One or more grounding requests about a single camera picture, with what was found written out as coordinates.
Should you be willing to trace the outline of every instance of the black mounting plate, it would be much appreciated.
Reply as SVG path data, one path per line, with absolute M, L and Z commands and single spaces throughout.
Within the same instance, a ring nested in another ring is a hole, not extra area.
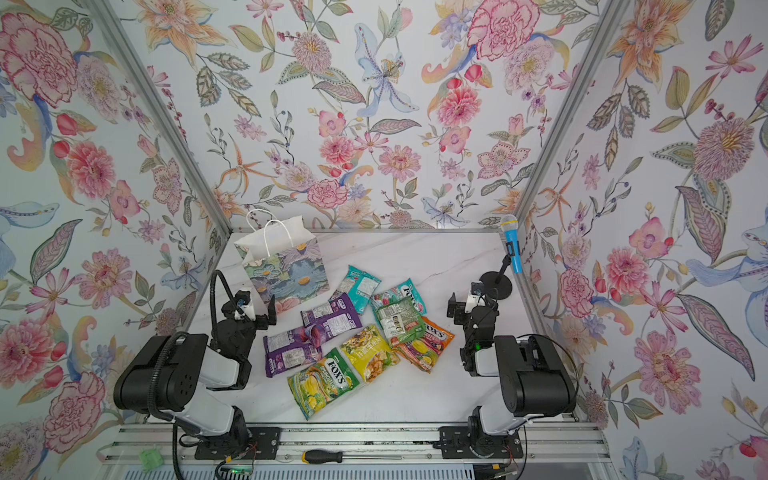
M 250 450 L 243 460 L 274 460 L 277 457 L 277 449 L 280 447 L 280 432 L 278 427 L 248 427 L 253 440 L 257 443 L 257 449 L 254 452 Z M 226 452 L 216 449 L 209 449 L 203 445 L 198 445 L 195 449 L 195 460 L 221 460 L 227 455 Z
M 442 450 L 443 458 L 478 458 L 469 449 L 469 427 L 440 427 L 439 432 L 440 449 Z M 520 445 L 520 437 L 517 433 L 507 436 L 486 436 L 485 438 L 491 439 L 492 444 L 483 447 L 485 452 L 478 452 L 481 455 L 480 458 L 484 458 L 488 452 L 491 453 L 488 458 L 509 458 L 507 447 L 512 451 L 513 458 L 523 458 L 523 448 Z

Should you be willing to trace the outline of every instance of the screwdriver handle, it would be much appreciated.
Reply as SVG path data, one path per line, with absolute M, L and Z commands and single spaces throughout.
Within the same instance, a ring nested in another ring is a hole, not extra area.
M 343 458 L 344 452 L 329 452 L 327 450 L 307 450 L 301 454 L 301 461 L 312 465 L 328 462 L 341 463 Z

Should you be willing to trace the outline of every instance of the white marble table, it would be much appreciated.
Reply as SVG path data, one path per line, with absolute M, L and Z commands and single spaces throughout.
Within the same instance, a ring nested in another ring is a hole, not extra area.
M 227 245 L 219 269 L 233 292 L 251 290 L 240 256 L 231 241 L 241 238 L 235 233 Z M 501 265 L 504 250 L 498 233 L 319 233 L 317 235 L 326 266 L 331 292 L 339 285 L 352 264 L 382 280 L 381 290 L 411 278 L 424 299 L 427 317 L 455 338 L 440 356 L 432 374 L 417 369 L 403 360 L 369 385 L 350 392 L 312 417 L 312 422 L 455 422 L 465 421 L 472 410 L 490 393 L 499 389 L 497 379 L 471 377 L 462 368 L 458 349 L 464 345 L 464 333 L 453 319 L 445 316 L 448 298 L 456 292 L 465 300 L 469 284 L 489 270 Z M 224 289 L 217 284 L 217 312 L 227 301 Z M 210 334 L 210 306 L 205 292 L 190 325 L 191 333 Z M 288 388 L 291 369 L 272 379 L 264 373 L 264 335 L 275 335 L 301 325 L 300 310 L 308 310 L 327 302 L 330 292 L 277 316 L 277 325 L 259 331 L 250 353 L 253 370 L 245 389 L 216 392 L 215 395 L 240 407 L 248 422 L 304 422 Z M 517 289 L 499 305 L 496 334 L 522 335 L 531 332 Z M 370 307 L 361 315 L 363 325 L 374 323 Z M 342 334 L 323 345 L 328 352 L 352 333 Z

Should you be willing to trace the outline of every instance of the black round stand base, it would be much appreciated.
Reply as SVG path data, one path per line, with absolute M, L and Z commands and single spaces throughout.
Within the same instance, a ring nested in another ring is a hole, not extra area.
M 480 277 L 480 281 L 485 286 L 485 292 L 491 297 L 497 300 L 503 300 L 509 298 L 512 295 L 512 281 L 506 275 L 501 275 L 498 283 L 496 279 L 499 277 L 498 272 L 485 272 Z

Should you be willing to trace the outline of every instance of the yellow snack bag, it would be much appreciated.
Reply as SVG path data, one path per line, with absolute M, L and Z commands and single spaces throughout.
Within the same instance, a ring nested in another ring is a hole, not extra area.
M 341 349 L 366 383 L 373 381 L 387 367 L 400 363 L 400 358 L 373 324 L 342 343 Z

